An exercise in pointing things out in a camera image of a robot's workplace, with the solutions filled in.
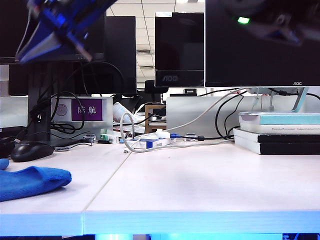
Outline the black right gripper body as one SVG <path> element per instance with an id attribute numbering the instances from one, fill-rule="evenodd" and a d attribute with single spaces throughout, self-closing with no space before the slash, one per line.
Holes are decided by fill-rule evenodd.
<path id="1" fill-rule="evenodd" d="M 46 47 L 52 45 L 51 50 L 70 45 L 92 61 L 81 35 L 114 3 L 114 0 L 38 0 L 37 19 L 49 30 L 49 36 L 42 42 Z"/>

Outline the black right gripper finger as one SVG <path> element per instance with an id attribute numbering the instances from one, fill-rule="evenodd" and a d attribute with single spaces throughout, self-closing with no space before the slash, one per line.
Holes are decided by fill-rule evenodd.
<path id="1" fill-rule="evenodd" d="M 20 63 L 27 63 L 31 60 L 45 55 L 49 52 L 59 49 L 62 43 L 59 41 L 57 35 L 52 32 L 49 36 L 45 37 L 40 43 L 31 47 L 29 50 L 25 50 L 18 56 Z"/>
<path id="2" fill-rule="evenodd" d="M 47 36 L 53 33 L 43 22 L 38 22 L 31 10 L 28 11 L 26 28 L 17 49 L 17 59 L 25 50 L 30 50 Z"/>

